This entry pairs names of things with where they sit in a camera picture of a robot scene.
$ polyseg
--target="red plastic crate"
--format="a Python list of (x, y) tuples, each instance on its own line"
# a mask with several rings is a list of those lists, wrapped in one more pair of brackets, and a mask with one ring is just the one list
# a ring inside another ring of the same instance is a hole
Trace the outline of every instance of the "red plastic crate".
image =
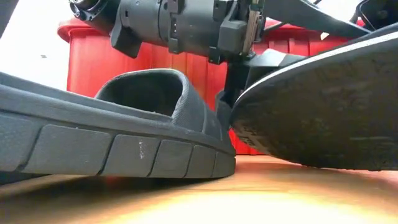
[[(70, 59), (67, 90), (81, 95), (95, 96), (109, 79), (125, 72), (148, 68), (174, 68), (191, 80), (193, 86), (211, 109), (215, 107), (215, 95), (223, 88), (226, 64), (214, 65), (205, 57), (182, 53), (170, 54), (164, 47), (142, 44), (136, 59), (114, 50), (109, 37), (85, 23), (71, 19), (62, 22), (58, 35), (70, 43)], [(254, 46), (257, 53), (267, 48), (299, 55), (313, 55), (342, 44), (345, 39), (328, 37), (320, 40), (320, 33), (285, 25), (272, 31), (260, 44)], [(237, 154), (261, 154), (241, 142), (230, 131)]]

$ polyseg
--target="wooden floor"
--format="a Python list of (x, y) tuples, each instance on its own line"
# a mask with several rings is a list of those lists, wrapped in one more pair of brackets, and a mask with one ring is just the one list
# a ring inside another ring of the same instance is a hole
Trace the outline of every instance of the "wooden floor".
[(398, 172), (238, 156), (212, 181), (52, 175), (0, 187), (0, 223), (398, 223)]

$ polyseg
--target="black slide sandal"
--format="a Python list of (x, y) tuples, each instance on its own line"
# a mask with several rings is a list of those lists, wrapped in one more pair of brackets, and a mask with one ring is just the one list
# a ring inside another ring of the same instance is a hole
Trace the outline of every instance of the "black slide sandal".
[(210, 178), (234, 173), (226, 128), (186, 76), (120, 75), (92, 99), (0, 73), (0, 170)]
[(306, 166), (398, 170), (398, 32), (386, 28), (250, 86), (231, 114), (238, 137)]

